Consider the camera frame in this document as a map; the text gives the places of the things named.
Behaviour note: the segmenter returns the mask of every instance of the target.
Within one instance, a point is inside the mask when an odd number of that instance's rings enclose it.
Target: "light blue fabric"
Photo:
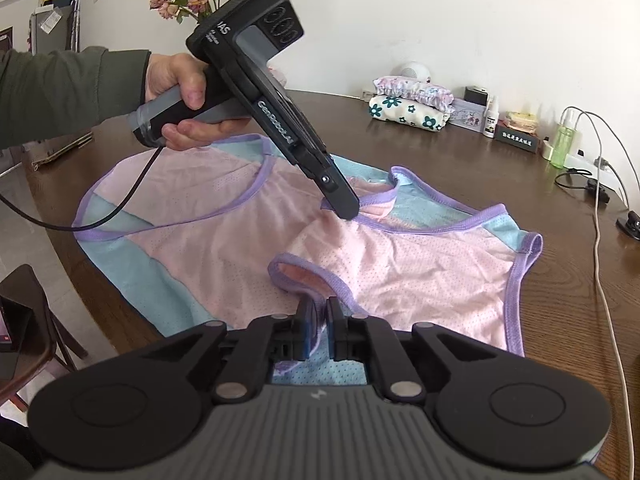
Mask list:
[[[259,140],[216,144],[227,153],[253,162],[262,160]],[[272,146],[273,153],[283,156]],[[345,176],[354,176],[370,182],[388,182],[386,171],[371,168],[340,156],[334,157]],[[469,213],[443,205],[425,194],[411,180],[402,177],[396,206],[392,215],[417,228],[436,228],[464,220]],[[103,218],[113,205],[93,195],[82,224]],[[150,225],[125,212],[121,212],[103,227],[107,230],[133,232]],[[501,215],[484,225],[512,250],[519,250],[526,232],[521,231],[508,215]],[[126,238],[107,242],[80,242],[84,252],[102,273],[118,288],[124,298],[148,319],[164,336],[187,330],[212,319],[190,291],[172,278],[165,267],[150,258],[135,243]],[[273,378],[280,384],[365,384],[364,366],[355,362],[335,363],[329,359],[326,332],[322,334],[318,350],[311,359],[288,373]]]

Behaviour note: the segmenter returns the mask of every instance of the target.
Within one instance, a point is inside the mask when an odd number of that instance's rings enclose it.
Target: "scanner camera lens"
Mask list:
[[[298,36],[298,32],[296,30],[290,30],[289,32],[286,32],[281,38],[280,38],[280,43],[282,44],[287,44],[293,40],[296,39],[296,37]]]
[[[284,9],[284,7],[276,7],[264,17],[264,22],[265,23],[277,22],[281,17],[284,16],[285,12],[287,11]]]
[[[281,36],[285,32],[288,32],[289,29],[291,27],[293,27],[294,23],[295,22],[294,22],[293,18],[285,18],[281,22],[278,22],[275,25],[273,25],[273,28],[271,29],[271,33],[274,36]]]

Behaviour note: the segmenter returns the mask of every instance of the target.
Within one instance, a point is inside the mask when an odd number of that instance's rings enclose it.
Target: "gray floor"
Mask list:
[[[0,193],[23,211],[38,217],[22,168],[0,178]],[[22,264],[33,267],[51,310],[89,352],[84,362],[76,360],[79,367],[116,355],[76,294],[44,229],[30,224],[0,204],[0,280]],[[21,390],[20,395],[30,402],[50,380],[52,377],[43,372]],[[0,413],[26,424],[26,417],[10,402],[0,407]]]

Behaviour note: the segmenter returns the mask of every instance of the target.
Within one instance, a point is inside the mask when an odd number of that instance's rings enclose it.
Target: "white speaker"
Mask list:
[[[413,79],[417,79],[418,81],[422,81],[423,83],[431,82],[431,72],[429,72],[429,69],[422,63],[418,63],[417,61],[410,61],[408,63],[402,64],[394,75],[411,77]]]

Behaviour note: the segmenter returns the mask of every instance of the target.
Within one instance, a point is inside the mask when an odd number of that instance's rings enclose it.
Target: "scanner handle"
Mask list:
[[[215,124],[228,119],[251,117],[214,67],[209,66],[204,73],[207,89],[205,103],[199,110],[191,110],[182,100],[180,88],[174,86],[129,114],[127,122],[141,144],[149,148],[164,146],[162,127],[165,124],[178,124],[185,119]]]

